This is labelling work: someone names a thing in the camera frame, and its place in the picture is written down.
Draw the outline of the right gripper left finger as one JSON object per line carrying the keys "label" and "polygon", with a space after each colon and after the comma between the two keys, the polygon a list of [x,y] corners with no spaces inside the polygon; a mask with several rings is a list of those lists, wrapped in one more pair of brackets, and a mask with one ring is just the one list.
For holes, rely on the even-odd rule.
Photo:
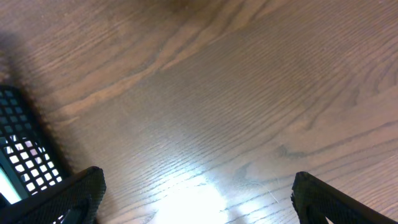
{"label": "right gripper left finger", "polygon": [[93,223],[106,191],[103,170],[89,167],[1,209],[1,223]]}

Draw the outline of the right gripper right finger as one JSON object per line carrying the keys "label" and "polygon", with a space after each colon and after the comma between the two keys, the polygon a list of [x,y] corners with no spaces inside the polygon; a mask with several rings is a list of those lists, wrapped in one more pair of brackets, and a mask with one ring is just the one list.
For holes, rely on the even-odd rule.
{"label": "right gripper right finger", "polygon": [[304,171],[296,173],[290,198],[301,224],[397,223]]}

